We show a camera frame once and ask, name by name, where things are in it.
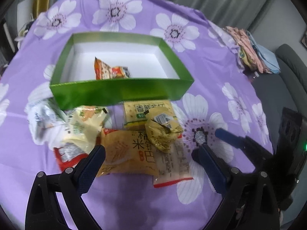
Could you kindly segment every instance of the blue fabric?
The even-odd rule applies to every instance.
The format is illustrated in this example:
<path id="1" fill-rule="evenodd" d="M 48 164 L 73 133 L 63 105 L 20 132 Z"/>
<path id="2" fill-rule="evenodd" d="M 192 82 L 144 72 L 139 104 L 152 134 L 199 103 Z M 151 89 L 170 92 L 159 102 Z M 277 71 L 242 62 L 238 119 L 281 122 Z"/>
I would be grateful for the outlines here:
<path id="1" fill-rule="evenodd" d="M 249 31 L 246 30 L 246 34 L 251 41 L 251 46 L 258 54 L 258 56 L 263 60 L 264 64 L 270 69 L 272 73 L 280 73 L 280 67 L 277 62 L 277 58 L 273 52 L 266 49 L 265 47 L 256 43 L 254 37 Z"/>

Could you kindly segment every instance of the barcode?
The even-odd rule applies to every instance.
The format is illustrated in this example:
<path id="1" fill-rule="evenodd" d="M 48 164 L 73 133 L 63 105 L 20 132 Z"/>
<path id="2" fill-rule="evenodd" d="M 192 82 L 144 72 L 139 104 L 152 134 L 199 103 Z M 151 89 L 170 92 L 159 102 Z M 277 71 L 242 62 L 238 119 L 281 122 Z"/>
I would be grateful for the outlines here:
<path id="1" fill-rule="evenodd" d="M 156 117 L 154 117 L 154 120 L 159 123 L 159 124 L 165 124 L 168 121 L 171 120 L 171 118 L 169 118 L 165 113 L 162 113 Z"/>

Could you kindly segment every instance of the biscuit package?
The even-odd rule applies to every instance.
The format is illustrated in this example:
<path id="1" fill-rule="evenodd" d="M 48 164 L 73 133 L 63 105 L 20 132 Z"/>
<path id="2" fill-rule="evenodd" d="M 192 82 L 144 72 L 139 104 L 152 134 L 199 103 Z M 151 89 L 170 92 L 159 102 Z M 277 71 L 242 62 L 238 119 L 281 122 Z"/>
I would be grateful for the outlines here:
<path id="1" fill-rule="evenodd" d="M 159 176 L 152 146 L 142 131 L 101 130 L 106 159 L 97 176 L 109 173 L 140 173 Z"/>
<path id="2" fill-rule="evenodd" d="M 125 101 L 124 114 L 125 125 L 127 130 L 145 130 L 145 123 L 147 121 L 144 114 L 145 111 L 154 107 L 165 107 L 168 109 L 170 115 L 175 117 L 174 110 L 169 100 L 143 100 L 143 101 Z"/>
<path id="3" fill-rule="evenodd" d="M 104 124 L 108 110 L 101 106 L 79 106 L 68 116 L 63 143 L 71 143 L 89 154 Z"/>
<path id="4" fill-rule="evenodd" d="M 163 153 L 156 148 L 153 148 L 153 152 L 159 170 L 159 177 L 153 178 L 155 188 L 193 179 L 181 138 L 170 144 L 170 153 Z"/>
<path id="5" fill-rule="evenodd" d="M 130 73 L 127 67 L 110 67 L 108 64 L 97 58 L 95 58 L 94 69 L 96 80 L 130 78 Z"/>
<path id="6" fill-rule="evenodd" d="M 149 141 L 160 151 L 170 153 L 170 144 L 183 132 L 182 127 L 165 107 L 154 107 L 145 112 L 145 129 Z"/>

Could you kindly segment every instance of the yellow snack package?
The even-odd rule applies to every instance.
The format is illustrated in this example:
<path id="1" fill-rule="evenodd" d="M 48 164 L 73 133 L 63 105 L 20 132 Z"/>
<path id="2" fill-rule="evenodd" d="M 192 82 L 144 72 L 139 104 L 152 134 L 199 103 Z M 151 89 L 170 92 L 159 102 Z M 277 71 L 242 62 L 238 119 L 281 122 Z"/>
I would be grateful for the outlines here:
<path id="1" fill-rule="evenodd" d="M 95 147 L 108 109 L 101 106 L 79 106 L 68 116 L 63 143 L 72 143 L 89 154 Z"/>
<path id="2" fill-rule="evenodd" d="M 110 173 L 139 173 L 159 176 L 147 134 L 142 131 L 101 130 L 106 159 L 97 176 Z"/>
<path id="3" fill-rule="evenodd" d="M 170 153 L 170 144 L 183 132 L 169 110 L 165 107 L 154 107 L 145 112 L 147 122 L 145 129 L 149 141 L 164 153 Z"/>
<path id="4" fill-rule="evenodd" d="M 176 117 L 169 100 L 125 101 L 124 114 L 126 123 L 124 128 L 130 131 L 144 131 L 147 121 L 144 112 L 157 106 L 167 108 L 171 116 Z"/>

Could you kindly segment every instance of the snack bag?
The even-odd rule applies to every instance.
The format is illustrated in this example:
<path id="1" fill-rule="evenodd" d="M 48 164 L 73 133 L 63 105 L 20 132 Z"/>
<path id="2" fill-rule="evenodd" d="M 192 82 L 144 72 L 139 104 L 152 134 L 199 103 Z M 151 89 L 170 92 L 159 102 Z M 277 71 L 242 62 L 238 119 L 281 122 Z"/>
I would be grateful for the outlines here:
<path id="1" fill-rule="evenodd" d="M 167 108 L 170 115 L 176 117 L 169 100 L 126 101 L 124 102 L 124 128 L 130 131 L 144 131 L 147 121 L 144 112 L 157 106 Z"/>
<path id="2" fill-rule="evenodd" d="M 163 153 L 156 148 L 153 148 L 153 152 L 159 170 L 159 176 L 153 178 L 155 188 L 193 179 L 181 138 L 170 144 L 170 153 Z"/>
<path id="3" fill-rule="evenodd" d="M 154 107 L 146 111 L 145 115 L 149 141 L 162 152 L 170 153 L 170 144 L 183 132 L 177 119 L 165 107 Z"/>
<path id="4" fill-rule="evenodd" d="M 96 80 L 113 79 L 113 78 L 130 78 L 127 67 L 110 67 L 100 59 L 95 57 L 94 69 Z"/>
<path id="5" fill-rule="evenodd" d="M 79 106 L 68 116 L 66 134 L 62 142 L 72 143 L 89 154 L 95 147 L 96 137 L 108 113 L 106 107 Z"/>
<path id="6" fill-rule="evenodd" d="M 33 141 L 40 139 L 48 128 L 63 125 L 67 121 L 66 114 L 60 110 L 54 98 L 28 103 L 25 112 L 28 114 Z"/>
<path id="7" fill-rule="evenodd" d="M 75 167 L 81 159 L 88 156 L 78 146 L 69 143 L 64 144 L 60 148 L 53 148 L 53 152 L 62 172 L 69 167 Z"/>
<path id="8" fill-rule="evenodd" d="M 106 159 L 97 176 L 109 173 L 141 173 L 159 176 L 151 144 L 145 132 L 101 130 Z"/>

